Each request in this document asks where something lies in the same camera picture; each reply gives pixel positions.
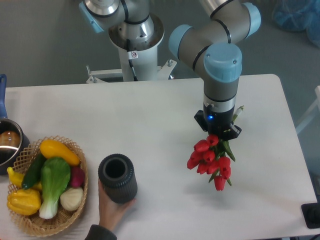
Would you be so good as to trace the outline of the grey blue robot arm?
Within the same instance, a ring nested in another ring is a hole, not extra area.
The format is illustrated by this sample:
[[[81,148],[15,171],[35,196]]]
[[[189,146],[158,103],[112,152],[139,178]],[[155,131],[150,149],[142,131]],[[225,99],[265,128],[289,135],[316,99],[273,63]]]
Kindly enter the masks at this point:
[[[203,108],[195,115],[200,127],[224,141],[235,139],[241,128],[233,114],[242,52],[237,43],[254,34],[261,15],[252,3],[203,0],[210,23],[200,29],[183,24],[173,30],[168,48],[204,82]],[[164,37],[161,20],[147,0],[83,0],[79,9],[96,33],[108,32],[117,47],[123,80],[158,78],[158,45]]]

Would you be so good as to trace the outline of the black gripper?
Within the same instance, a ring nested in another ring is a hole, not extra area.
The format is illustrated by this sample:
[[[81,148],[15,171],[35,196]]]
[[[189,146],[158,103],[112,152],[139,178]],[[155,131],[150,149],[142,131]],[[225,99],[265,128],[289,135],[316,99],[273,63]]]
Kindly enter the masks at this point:
[[[217,112],[210,105],[203,106],[203,110],[199,110],[194,119],[209,135],[217,135],[221,140],[236,139],[242,129],[234,125],[233,114],[235,107],[225,112]]]

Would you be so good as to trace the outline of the person's hand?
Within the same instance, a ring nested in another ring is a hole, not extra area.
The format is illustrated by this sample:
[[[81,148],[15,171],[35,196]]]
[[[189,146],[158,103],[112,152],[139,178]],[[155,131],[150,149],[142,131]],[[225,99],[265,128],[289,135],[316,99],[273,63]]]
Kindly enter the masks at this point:
[[[99,198],[99,226],[110,231],[116,229],[128,209],[135,204],[136,199],[132,199],[124,204],[113,202],[106,194],[103,185],[98,180],[98,198]]]

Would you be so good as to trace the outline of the grey sleeved forearm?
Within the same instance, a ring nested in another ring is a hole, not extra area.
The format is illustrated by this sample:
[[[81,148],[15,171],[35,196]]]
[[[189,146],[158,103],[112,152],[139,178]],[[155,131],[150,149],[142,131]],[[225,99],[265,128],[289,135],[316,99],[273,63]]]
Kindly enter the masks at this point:
[[[91,225],[85,240],[117,240],[117,237],[107,228],[93,224]]]

